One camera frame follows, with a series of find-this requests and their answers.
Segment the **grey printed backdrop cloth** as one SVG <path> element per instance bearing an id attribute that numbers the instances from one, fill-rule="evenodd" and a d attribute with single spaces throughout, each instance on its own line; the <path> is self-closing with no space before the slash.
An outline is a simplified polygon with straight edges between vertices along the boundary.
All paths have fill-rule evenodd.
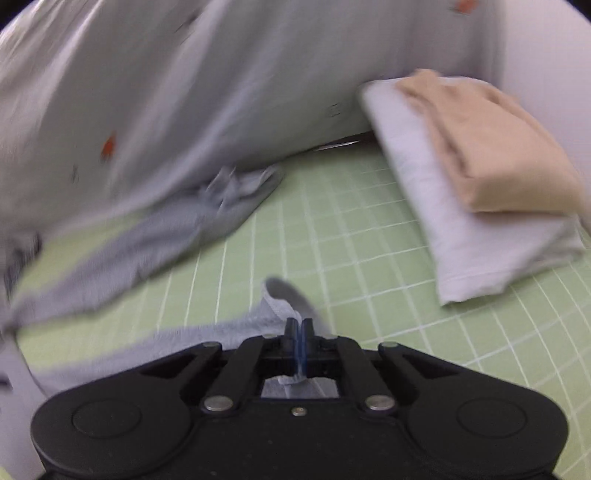
<path id="1" fill-rule="evenodd" d="M 365 133 L 367 82 L 495 82 L 500 50 L 497 1 L 35 1 L 1 32 L 1 297 L 35 236 Z"/>

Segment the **grey sweatpants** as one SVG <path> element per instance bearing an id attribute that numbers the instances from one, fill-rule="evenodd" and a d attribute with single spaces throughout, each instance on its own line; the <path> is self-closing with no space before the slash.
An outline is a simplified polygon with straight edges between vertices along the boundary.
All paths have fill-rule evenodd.
<path id="1" fill-rule="evenodd" d="M 40 376 L 29 369 L 15 333 L 63 317 L 94 313 L 184 254 L 224 239 L 242 226 L 276 190 L 276 166 L 252 172 L 223 168 L 206 185 L 166 200 L 144 220 L 81 261 L 53 286 L 20 300 L 1 317 L 1 400 L 40 404 L 49 396 L 95 379 L 160 359 L 202 341 L 238 347 L 256 334 L 280 334 L 287 319 L 311 318 L 315 332 L 329 327 L 289 282 L 263 281 L 262 299 L 242 318 L 215 325 L 167 329 L 94 362 Z"/>

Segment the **folded beige garment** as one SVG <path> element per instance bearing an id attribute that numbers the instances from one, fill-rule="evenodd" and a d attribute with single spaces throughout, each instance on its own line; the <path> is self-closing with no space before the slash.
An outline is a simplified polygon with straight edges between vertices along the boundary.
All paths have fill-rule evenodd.
<path id="1" fill-rule="evenodd" d="M 427 69 L 396 88 L 424 119 L 468 210 L 583 212 L 585 190 L 567 153 L 510 95 L 487 82 Z"/>

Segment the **folded white garment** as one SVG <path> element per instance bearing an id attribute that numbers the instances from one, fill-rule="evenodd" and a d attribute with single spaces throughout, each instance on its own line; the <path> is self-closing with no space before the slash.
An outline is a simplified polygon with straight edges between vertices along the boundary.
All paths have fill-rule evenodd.
<path id="1" fill-rule="evenodd" d="M 466 211 L 424 121 L 396 84 L 370 81 L 358 98 L 427 240 L 440 304 L 499 295 L 517 280 L 583 254 L 580 223 L 573 217 Z"/>

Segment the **green grid cutting mat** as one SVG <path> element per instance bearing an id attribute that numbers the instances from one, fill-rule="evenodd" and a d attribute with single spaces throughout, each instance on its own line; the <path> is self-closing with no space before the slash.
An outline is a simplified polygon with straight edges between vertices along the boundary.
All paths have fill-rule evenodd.
<path id="1" fill-rule="evenodd" d="M 228 239 L 187 255 L 90 317 L 22 331 L 30 366 L 90 359 L 159 330 L 235 319 L 270 276 L 287 279 L 335 333 L 401 342 L 551 397 L 570 422 L 558 473 L 590 475 L 590 259 L 442 307 L 427 242 L 374 146 L 301 156 Z"/>

